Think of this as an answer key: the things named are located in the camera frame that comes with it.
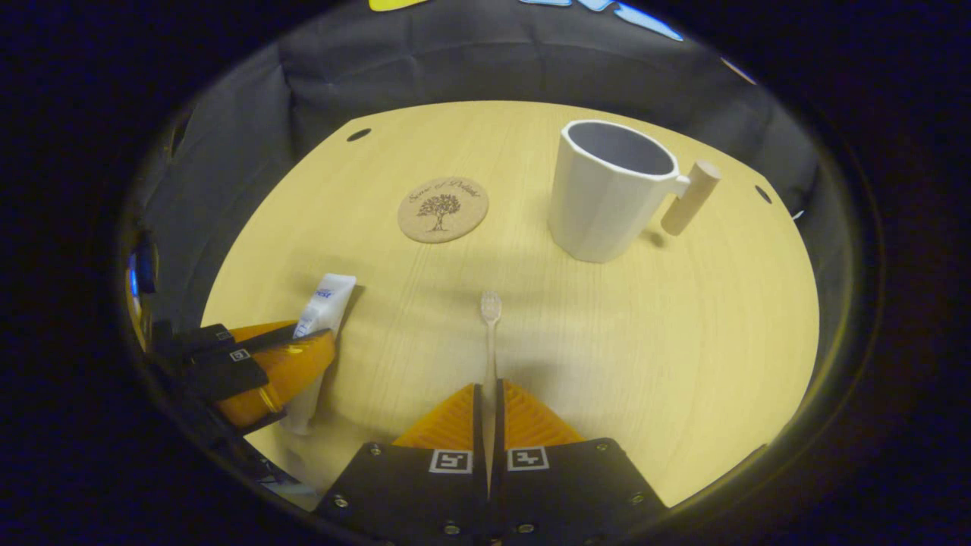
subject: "toothbrush handle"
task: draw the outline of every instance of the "toothbrush handle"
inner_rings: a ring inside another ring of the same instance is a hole
[[[483,384],[483,447],[485,448],[485,494],[491,497],[492,452],[495,449],[496,377],[495,377],[495,324],[487,330],[488,360],[485,363]]]

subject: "blue paper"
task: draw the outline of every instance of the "blue paper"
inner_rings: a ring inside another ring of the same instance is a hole
[[[523,4],[542,4],[545,6],[569,6],[572,0],[519,0]]]
[[[620,5],[620,9],[614,11],[614,14],[617,15],[617,17],[620,17],[629,23],[636,24],[637,26],[652,30],[661,36],[667,36],[672,40],[677,40],[679,42],[683,42],[685,40],[681,37],[681,34],[671,30],[671,27],[655,19],[654,17],[651,17],[639,10],[635,10],[626,4],[622,4],[620,2],[618,2],[618,4]]]
[[[602,12],[604,11],[604,8],[613,4],[614,0],[577,0],[577,2],[580,2],[586,6],[588,10]]]

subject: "tree print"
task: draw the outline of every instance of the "tree print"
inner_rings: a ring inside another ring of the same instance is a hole
[[[449,193],[443,193],[425,199],[424,203],[421,203],[419,216],[433,216],[438,218],[435,226],[428,231],[448,231],[442,227],[442,218],[446,215],[457,213],[460,208],[462,208],[462,205],[458,202],[457,197]]]

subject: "toothpaste tube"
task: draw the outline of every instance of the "toothpaste tube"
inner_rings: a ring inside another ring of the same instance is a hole
[[[344,309],[351,298],[351,291],[357,284],[357,278],[350,275],[334,275],[327,273],[323,276],[310,303],[300,315],[300,321],[293,331],[293,337],[303,337],[316,331],[330,328],[337,339],[337,331],[344,318]],[[313,383],[295,396],[286,405],[286,415],[280,420],[280,426],[296,434],[310,433],[310,420],[317,412],[317,400],[320,396],[320,374]]]

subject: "white mug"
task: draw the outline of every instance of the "white mug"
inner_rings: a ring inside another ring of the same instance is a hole
[[[623,254],[668,193],[678,196],[661,220],[680,234],[721,178],[707,161],[684,176],[678,159],[655,139],[598,119],[560,131],[549,225],[570,256],[603,263]]]

